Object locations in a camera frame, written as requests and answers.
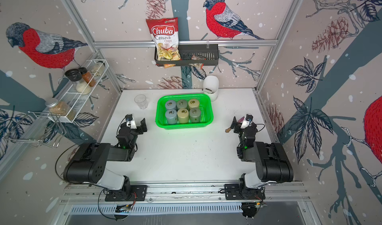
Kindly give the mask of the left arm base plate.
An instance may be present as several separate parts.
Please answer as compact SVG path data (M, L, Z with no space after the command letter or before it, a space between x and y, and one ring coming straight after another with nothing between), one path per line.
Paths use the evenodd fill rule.
M106 202L142 202L146 198L147 185L128 185L121 190L106 192Z

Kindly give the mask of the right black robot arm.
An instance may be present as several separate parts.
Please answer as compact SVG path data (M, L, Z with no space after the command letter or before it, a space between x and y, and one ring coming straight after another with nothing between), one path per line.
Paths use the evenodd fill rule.
M233 118L230 128L226 129L226 132L238 134L238 158L255 166L252 172L241 175L238 184L225 184L226 200L262 201L267 185L293 181L293 169L283 146L256 141L257 126L253 116L246 114L239 120Z

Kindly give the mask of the olive yellow tea canister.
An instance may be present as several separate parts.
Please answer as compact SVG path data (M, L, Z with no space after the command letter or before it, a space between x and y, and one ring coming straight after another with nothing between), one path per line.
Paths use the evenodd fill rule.
M186 108L181 108L177 111L178 122L187 124L189 122L189 111Z

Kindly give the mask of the dark green tea canister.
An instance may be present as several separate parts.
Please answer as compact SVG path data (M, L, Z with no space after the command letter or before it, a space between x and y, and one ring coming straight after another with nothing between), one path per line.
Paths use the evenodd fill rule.
M202 113L199 108L190 108L189 117L192 123L200 123L201 116L202 116Z

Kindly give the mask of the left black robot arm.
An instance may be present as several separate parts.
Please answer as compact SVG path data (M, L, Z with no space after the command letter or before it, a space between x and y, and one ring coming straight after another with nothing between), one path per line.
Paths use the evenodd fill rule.
M107 202L144 201L148 186L131 185L126 175L106 168L108 161L131 162L138 150L138 136L147 132L146 120L136 125L132 114L119 126L117 145L84 143L79 146L63 172L65 181L72 184L90 184L103 188Z

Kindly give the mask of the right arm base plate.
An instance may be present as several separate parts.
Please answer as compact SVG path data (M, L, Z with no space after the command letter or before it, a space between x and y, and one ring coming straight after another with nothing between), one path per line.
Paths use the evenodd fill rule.
M265 200L265 188L250 189L239 184L225 184L219 191L226 200Z

